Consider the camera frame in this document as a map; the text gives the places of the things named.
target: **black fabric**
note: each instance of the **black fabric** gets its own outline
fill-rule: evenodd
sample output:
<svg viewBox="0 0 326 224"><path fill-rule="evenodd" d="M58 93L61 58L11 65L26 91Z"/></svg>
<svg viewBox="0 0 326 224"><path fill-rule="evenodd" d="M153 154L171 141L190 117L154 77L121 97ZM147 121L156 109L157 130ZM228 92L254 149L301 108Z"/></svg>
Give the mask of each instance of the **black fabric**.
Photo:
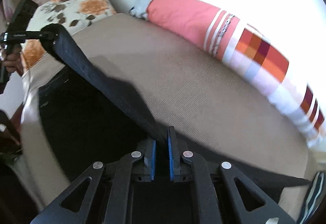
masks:
<svg viewBox="0 0 326 224"><path fill-rule="evenodd" d="M146 136L166 146L166 127L156 123L130 84L109 78L94 67L63 26L51 24L42 30L59 35L54 45L43 41L42 45L69 66L40 88L39 96L45 134L70 180L94 161L113 162L132 152ZM231 161L277 202L284 187L309 184L212 152L179 133L177 137L208 161Z"/></svg>

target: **pink fabric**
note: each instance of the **pink fabric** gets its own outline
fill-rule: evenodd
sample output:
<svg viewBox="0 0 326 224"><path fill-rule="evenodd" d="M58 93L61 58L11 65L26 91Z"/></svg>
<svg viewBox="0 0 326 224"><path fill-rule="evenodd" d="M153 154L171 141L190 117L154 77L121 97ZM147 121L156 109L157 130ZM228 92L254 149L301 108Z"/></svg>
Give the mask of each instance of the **pink fabric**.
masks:
<svg viewBox="0 0 326 224"><path fill-rule="evenodd" d="M219 10L198 0L153 0L147 13L152 23L179 34L203 49L207 29Z"/></svg>

